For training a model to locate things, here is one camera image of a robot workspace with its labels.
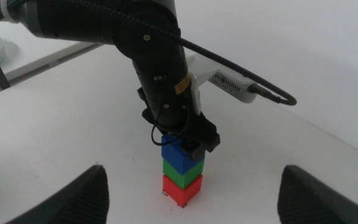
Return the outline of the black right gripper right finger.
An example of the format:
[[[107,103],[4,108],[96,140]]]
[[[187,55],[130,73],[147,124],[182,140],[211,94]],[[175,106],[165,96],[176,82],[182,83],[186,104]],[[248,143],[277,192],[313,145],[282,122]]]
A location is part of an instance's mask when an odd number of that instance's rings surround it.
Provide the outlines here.
[[[281,223],[358,223],[358,204],[295,165],[282,172],[277,202]]]

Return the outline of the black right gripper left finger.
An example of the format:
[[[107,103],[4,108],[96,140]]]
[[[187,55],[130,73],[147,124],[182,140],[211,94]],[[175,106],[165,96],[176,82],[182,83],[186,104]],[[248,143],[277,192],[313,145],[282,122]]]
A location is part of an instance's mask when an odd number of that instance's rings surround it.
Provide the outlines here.
[[[106,170],[93,165],[64,188],[10,223],[106,223],[109,187]]]

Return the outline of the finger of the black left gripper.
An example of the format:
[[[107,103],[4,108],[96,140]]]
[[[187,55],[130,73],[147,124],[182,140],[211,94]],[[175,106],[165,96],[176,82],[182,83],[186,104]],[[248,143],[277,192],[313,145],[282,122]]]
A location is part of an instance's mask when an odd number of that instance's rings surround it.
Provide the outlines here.
[[[181,148],[190,156],[192,161],[200,160],[206,151],[200,143],[191,140],[182,141]]]

